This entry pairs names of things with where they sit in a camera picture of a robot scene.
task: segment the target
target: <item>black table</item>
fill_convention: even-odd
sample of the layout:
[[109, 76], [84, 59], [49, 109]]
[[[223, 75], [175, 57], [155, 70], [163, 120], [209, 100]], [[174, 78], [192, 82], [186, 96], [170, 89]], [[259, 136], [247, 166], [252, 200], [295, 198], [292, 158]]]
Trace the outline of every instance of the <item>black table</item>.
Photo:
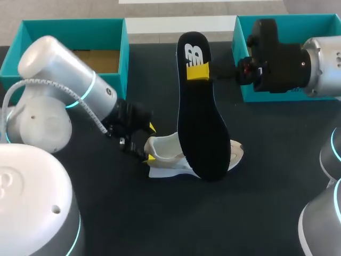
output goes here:
[[[232, 61], [230, 43], [211, 46], [215, 59]], [[159, 135], [176, 130], [175, 47], [131, 45], [127, 99], [154, 110]], [[55, 156], [74, 186], [87, 255], [304, 255], [298, 218], [328, 183], [319, 152], [341, 124], [340, 104], [243, 103], [239, 88], [224, 83], [215, 95], [231, 138], [246, 151], [216, 183], [148, 179], [148, 167], [123, 155], [116, 139], [71, 113], [71, 142]]]

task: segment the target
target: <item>shoe insole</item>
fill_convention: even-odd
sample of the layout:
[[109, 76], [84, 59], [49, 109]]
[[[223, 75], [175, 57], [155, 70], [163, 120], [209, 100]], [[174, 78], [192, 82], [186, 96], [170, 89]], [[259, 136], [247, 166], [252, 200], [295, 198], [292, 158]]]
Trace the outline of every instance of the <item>shoe insole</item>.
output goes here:
[[230, 136], [214, 100], [213, 82], [187, 81], [186, 66], [212, 61], [206, 37], [183, 34], [177, 44], [180, 88], [177, 130], [184, 156], [203, 180], [222, 179], [229, 168]]

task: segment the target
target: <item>white logo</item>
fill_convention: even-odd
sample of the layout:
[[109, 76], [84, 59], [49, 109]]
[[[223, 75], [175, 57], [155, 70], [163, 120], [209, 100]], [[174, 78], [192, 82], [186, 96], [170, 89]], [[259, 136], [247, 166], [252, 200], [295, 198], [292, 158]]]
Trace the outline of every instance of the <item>white logo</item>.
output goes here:
[[202, 57], [202, 50], [198, 46], [192, 46], [190, 44], [185, 44], [185, 57], [189, 60], [187, 67], [203, 65], [204, 59]]

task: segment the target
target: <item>robotic arm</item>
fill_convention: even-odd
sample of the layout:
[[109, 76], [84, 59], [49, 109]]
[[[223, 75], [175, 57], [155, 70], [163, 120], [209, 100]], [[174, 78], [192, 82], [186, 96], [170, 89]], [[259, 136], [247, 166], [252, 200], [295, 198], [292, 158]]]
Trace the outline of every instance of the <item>robotic arm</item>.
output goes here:
[[[285, 93], [302, 89], [308, 97], [341, 96], [341, 36], [310, 38], [304, 45], [279, 42], [274, 19], [255, 22], [247, 39], [251, 57], [237, 66], [214, 62], [187, 67], [188, 79], [235, 79], [253, 84], [255, 92]], [[320, 163], [332, 184], [341, 179], [341, 128], [336, 128], [321, 149]]]
[[[7, 119], [8, 141], [33, 145], [49, 153], [62, 149], [72, 131], [66, 110], [84, 107], [71, 96], [73, 92], [92, 111], [90, 116], [105, 127], [108, 137], [121, 138], [124, 152], [145, 159], [145, 153], [136, 148], [131, 137], [138, 130], [153, 133], [151, 112], [118, 99], [111, 86], [57, 39], [44, 36], [35, 41], [23, 54], [18, 72], [24, 79], [34, 78], [29, 80], [34, 84], [27, 84], [16, 107], [3, 116]], [[46, 80], [64, 85], [71, 92], [46, 86]]]

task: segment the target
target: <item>sneaker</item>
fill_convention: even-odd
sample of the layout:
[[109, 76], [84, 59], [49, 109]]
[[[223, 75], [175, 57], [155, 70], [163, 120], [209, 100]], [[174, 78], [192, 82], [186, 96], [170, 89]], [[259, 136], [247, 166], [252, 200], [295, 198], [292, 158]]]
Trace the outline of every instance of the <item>sneaker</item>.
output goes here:
[[[146, 163], [150, 166], [150, 178], [168, 178], [179, 174], [198, 177], [182, 153], [177, 132], [164, 137], [150, 137], [144, 145], [144, 151], [149, 154]], [[228, 171], [239, 164], [243, 155], [242, 145], [231, 140], [231, 160]]]

